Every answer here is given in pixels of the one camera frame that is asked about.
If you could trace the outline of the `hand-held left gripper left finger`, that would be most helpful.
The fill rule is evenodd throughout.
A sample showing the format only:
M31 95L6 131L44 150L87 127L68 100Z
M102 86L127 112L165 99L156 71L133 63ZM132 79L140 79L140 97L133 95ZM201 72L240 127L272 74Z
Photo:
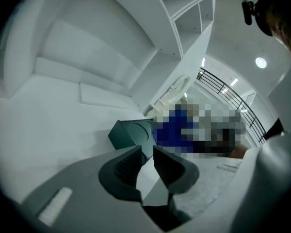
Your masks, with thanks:
M141 201L141 192L136 188L136 184L142 166L142 148L135 146L107 161L99 170L98 178L104 189L115 198Z

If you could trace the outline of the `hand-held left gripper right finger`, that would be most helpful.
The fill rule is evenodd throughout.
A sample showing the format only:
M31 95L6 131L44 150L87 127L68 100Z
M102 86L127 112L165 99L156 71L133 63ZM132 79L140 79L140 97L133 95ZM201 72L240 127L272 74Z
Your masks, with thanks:
M159 146L153 147L154 167L169 194L178 195L189 191L199 178L198 167Z

